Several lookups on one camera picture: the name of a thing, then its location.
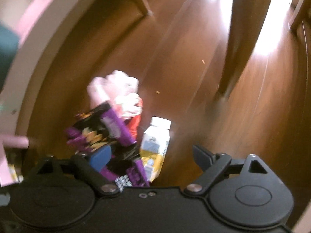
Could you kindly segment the pink plastic bag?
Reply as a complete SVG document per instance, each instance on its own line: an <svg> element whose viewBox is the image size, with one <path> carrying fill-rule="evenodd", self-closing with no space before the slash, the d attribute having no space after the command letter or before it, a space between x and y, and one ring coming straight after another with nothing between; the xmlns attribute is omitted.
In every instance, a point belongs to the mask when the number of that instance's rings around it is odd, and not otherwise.
<svg viewBox="0 0 311 233"><path fill-rule="evenodd" d="M118 117L130 119L142 113L139 106L139 80L115 70L106 77L95 77L87 86L90 108L108 102Z"/></svg>

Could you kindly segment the orange red snack bag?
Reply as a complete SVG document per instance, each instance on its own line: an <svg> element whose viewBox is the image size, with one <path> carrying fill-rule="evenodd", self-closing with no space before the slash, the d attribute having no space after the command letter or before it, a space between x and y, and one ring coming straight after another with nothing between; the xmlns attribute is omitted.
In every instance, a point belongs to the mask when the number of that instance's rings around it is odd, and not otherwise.
<svg viewBox="0 0 311 233"><path fill-rule="evenodd" d="M137 139L138 126L139 126L140 121L141 121L141 113L142 113L142 108L143 108L143 100L140 97L138 98L138 103L135 104L135 107L140 107L140 114L136 115L132 118L126 119L124 121L128 131L130 132L130 134L134 140Z"/></svg>

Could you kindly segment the dark wooden chair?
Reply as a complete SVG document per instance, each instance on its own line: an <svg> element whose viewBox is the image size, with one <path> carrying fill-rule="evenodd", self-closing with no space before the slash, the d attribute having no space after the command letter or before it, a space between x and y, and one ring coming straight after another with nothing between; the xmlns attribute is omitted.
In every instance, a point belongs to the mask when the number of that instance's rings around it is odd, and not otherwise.
<svg viewBox="0 0 311 233"><path fill-rule="evenodd" d="M218 92L229 98L256 46L271 0L232 0L232 16Z"/></svg>

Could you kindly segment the small white yellow bottle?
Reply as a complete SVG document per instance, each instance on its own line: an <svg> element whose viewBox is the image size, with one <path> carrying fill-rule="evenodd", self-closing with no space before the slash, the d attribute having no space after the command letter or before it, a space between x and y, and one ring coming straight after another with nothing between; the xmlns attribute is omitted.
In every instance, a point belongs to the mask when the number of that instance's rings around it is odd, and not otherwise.
<svg viewBox="0 0 311 233"><path fill-rule="evenodd" d="M170 127L170 120L154 116L143 133L140 156L150 183L160 174L170 142Z"/></svg>

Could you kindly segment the purple Lay's chips bag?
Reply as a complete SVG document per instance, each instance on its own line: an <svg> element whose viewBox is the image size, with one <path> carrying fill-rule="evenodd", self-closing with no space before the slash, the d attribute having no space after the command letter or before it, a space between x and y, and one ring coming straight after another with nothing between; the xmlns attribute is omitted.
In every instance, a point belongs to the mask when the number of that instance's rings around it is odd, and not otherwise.
<svg viewBox="0 0 311 233"><path fill-rule="evenodd" d="M136 140L108 102L77 115L66 135L67 143L85 156L104 145L111 146L111 160L100 174L120 189L149 187Z"/></svg>

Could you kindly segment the pink and cream desk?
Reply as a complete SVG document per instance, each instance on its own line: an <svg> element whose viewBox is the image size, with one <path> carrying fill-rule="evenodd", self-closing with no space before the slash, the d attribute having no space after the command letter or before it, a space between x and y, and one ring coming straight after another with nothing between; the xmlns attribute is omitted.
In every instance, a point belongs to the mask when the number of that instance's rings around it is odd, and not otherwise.
<svg viewBox="0 0 311 233"><path fill-rule="evenodd" d="M74 65L70 34L96 0L1 0L1 24L19 36L1 90L1 186L18 181L7 153L25 151L26 173L45 155L65 157L64 130L85 105L91 70Z"/></svg>

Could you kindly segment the dark teal trash bin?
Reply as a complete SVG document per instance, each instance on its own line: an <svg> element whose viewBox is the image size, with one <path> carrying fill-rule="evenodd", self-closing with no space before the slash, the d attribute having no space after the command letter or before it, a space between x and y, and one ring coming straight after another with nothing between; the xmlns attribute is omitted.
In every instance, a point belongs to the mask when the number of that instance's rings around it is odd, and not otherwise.
<svg viewBox="0 0 311 233"><path fill-rule="evenodd" d="M13 62L19 44L19 36L1 24L0 26L0 87L5 84L11 63Z"/></svg>

